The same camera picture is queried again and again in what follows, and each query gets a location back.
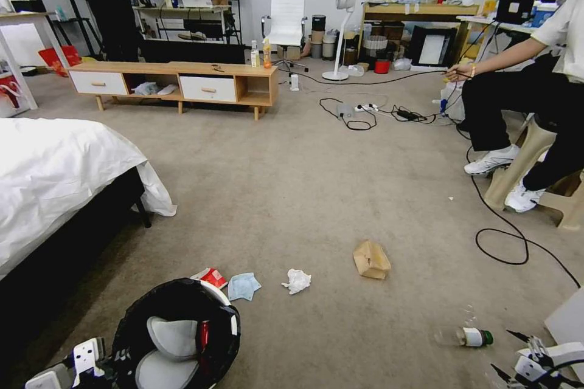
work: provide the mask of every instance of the white drawer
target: white drawer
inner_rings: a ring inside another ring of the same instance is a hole
[[[87,94],[127,95],[121,73],[70,71],[77,92]]]
[[[181,87],[185,100],[235,102],[233,78],[181,76]]]

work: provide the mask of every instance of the crumpled tissue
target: crumpled tissue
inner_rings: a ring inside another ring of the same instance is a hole
[[[258,283],[253,272],[234,275],[229,280],[229,284],[227,286],[227,295],[230,301],[239,298],[251,301],[254,297],[254,292],[260,287],[262,287],[262,285]]]
[[[294,295],[301,290],[306,289],[306,287],[310,285],[311,278],[312,275],[307,275],[301,270],[290,269],[288,271],[289,283],[282,283],[282,286],[287,287],[290,290],[290,295]]]
[[[152,95],[158,93],[160,90],[161,88],[156,82],[144,82],[132,89],[134,93],[139,95]]]

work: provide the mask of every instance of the standing fan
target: standing fan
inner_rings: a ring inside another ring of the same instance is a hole
[[[342,46],[342,39],[345,33],[345,25],[347,21],[353,15],[353,11],[355,10],[355,1],[356,0],[336,0],[336,8],[337,9],[346,9],[347,14],[342,21],[341,24],[341,33],[339,34],[339,44],[336,48],[336,60],[335,60],[335,71],[326,72],[322,74],[322,77],[328,80],[345,80],[349,77],[348,73],[340,72],[339,71],[339,59],[341,58],[341,46]]]

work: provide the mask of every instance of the white office chair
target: white office chair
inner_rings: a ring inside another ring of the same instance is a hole
[[[265,34],[266,19],[271,19],[269,35]],[[288,47],[302,47],[304,44],[304,24],[307,17],[304,16],[304,0],[272,0],[270,15],[262,17],[262,38],[268,38],[270,44],[277,44],[282,48],[283,59],[274,65],[284,64],[290,70],[293,66],[308,67],[304,64],[286,59]]]

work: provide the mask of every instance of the person's arm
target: person's arm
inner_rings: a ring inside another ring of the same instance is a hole
[[[499,53],[493,58],[479,62],[474,74],[504,69],[527,61],[540,53],[547,46],[554,46],[566,38],[568,26],[578,2],[582,0],[566,0],[566,2],[545,23],[537,28],[531,38]],[[446,76],[451,81],[469,79],[472,75],[472,64],[452,66]]]
[[[522,43],[516,44],[513,47],[504,50],[492,58],[475,64],[474,75],[501,70],[520,64],[523,61],[527,61],[528,59],[533,58],[546,47],[547,44],[543,44],[537,41],[535,38],[529,38]],[[462,81],[470,79],[471,75],[473,75],[472,64],[457,64],[450,67],[450,69],[446,72],[446,77],[450,79],[450,81]]]

